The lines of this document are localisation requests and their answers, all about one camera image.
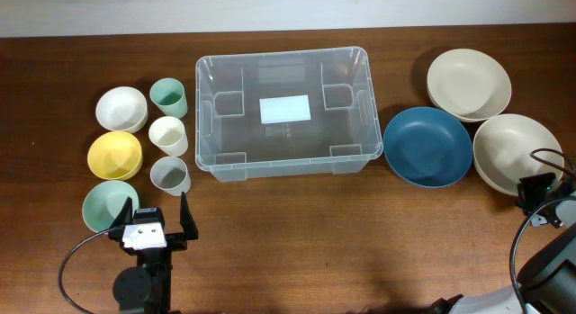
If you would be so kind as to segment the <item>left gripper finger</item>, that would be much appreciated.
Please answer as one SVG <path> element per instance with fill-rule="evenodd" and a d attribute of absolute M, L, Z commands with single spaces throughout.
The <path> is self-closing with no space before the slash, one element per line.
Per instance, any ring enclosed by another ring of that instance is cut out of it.
<path fill-rule="evenodd" d="M 185 193 L 181 193 L 180 225 L 186 240 L 197 240 L 199 238 L 199 231 L 190 212 Z"/>
<path fill-rule="evenodd" d="M 133 214 L 132 199 L 131 197 L 128 197 L 125 203 L 123 204 L 121 211 L 112 222 L 110 228 L 114 229 L 121 226 L 130 225 L 132 221 L 132 214 Z"/>

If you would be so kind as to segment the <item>beige plate bowl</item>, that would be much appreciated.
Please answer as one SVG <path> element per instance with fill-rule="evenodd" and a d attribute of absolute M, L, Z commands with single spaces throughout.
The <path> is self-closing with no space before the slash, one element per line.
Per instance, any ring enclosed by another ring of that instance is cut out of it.
<path fill-rule="evenodd" d="M 553 173 L 562 177 L 558 169 L 545 165 L 530 153 L 558 166 L 563 158 L 555 151 L 562 148 L 544 125 L 519 114 L 501 114 L 485 121 L 473 140 L 474 166 L 481 178 L 495 190 L 511 196 L 518 195 L 518 184 L 524 177 Z"/>
<path fill-rule="evenodd" d="M 463 122 L 486 121 L 509 105 L 512 85 L 504 67 L 474 49 L 451 49 L 433 60 L 427 72 L 431 102 Z"/>

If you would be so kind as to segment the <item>blue plate bowl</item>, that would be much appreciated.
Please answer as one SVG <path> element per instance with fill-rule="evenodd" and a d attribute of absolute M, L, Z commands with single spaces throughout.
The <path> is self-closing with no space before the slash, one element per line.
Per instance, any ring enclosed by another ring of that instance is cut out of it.
<path fill-rule="evenodd" d="M 473 162 L 472 139 L 454 116 L 432 107 L 396 114 L 382 135 L 392 172 L 425 188 L 442 188 L 465 177 Z"/>

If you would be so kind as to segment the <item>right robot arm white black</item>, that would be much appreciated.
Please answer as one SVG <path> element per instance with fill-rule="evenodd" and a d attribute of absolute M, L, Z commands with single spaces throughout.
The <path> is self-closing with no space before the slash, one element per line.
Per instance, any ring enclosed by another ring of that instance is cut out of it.
<path fill-rule="evenodd" d="M 575 311 L 575 174 L 557 181 L 554 174 L 520 180 L 518 205 L 526 219 L 514 237 L 508 268 L 511 285 L 476 297 L 457 295 L 439 299 L 426 313 L 514 314 L 573 313 Z M 519 242 L 527 228 L 538 221 L 565 228 L 521 269 L 516 268 Z"/>

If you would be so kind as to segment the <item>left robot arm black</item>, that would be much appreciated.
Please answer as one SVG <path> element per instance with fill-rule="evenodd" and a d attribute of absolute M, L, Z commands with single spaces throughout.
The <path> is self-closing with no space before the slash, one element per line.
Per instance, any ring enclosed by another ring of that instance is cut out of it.
<path fill-rule="evenodd" d="M 121 250 L 137 260 L 133 267 L 118 274 L 113 283 L 112 295 L 120 313 L 171 311 L 172 254 L 185 251 L 189 240 L 199 238 L 185 193 L 180 196 L 179 223 L 181 232 L 166 233 L 161 209 L 134 210 L 132 199 L 126 199 L 108 234 Z"/>

